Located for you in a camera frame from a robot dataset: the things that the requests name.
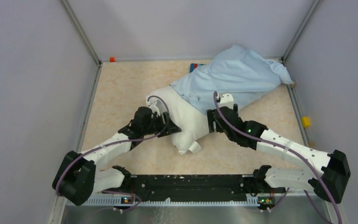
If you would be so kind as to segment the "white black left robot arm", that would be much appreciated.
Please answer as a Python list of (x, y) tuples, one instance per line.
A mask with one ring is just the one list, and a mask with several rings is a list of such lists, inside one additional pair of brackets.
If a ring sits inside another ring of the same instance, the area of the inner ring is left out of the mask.
[(75, 205), (82, 205), (94, 193), (116, 189), (127, 192), (131, 181), (128, 172), (118, 166), (103, 169), (117, 156), (133, 150), (141, 142), (180, 133), (182, 129), (170, 119), (168, 111), (139, 107), (134, 118), (105, 142), (77, 153), (68, 152), (53, 180), (56, 195)]

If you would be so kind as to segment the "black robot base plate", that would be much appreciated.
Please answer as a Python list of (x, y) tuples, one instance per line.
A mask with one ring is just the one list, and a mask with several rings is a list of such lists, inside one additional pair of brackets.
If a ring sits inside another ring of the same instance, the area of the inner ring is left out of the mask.
[(135, 194), (143, 202), (244, 202), (251, 196), (284, 193), (251, 175), (132, 175), (104, 190)]

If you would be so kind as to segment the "white pillow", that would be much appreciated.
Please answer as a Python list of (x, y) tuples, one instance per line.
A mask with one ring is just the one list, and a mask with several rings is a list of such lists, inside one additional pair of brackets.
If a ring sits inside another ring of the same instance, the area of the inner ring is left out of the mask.
[(209, 134), (206, 115), (186, 102), (171, 86), (157, 89), (145, 99), (162, 101), (171, 120), (182, 129), (182, 132), (171, 135), (172, 144), (179, 154), (196, 154), (202, 150), (197, 140)]

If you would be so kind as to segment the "light blue pillowcase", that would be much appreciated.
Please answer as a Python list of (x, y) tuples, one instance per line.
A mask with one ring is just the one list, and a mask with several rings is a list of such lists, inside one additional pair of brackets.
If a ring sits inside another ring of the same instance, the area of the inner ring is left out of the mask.
[(206, 113), (215, 107), (214, 92), (229, 92), (242, 109), (279, 85), (293, 83), (281, 63), (234, 45), (170, 85), (186, 102)]

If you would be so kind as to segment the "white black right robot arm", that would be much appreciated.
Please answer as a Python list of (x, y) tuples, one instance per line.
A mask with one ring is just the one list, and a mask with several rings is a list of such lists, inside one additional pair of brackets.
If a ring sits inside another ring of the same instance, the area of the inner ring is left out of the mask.
[(299, 170), (261, 166), (253, 172), (258, 191), (268, 192), (271, 188), (312, 190), (325, 201), (333, 198), (335, 203), (342, 202), (351, 176), (344, 152), (318, 151), (286, 139), (259, 122), (243, 121), (237, 106), (233, 109), (226, 106), (209, 109), (207, 121), (211, 133), (224, 133), (241, 147), (272, 154), (302, 167)]

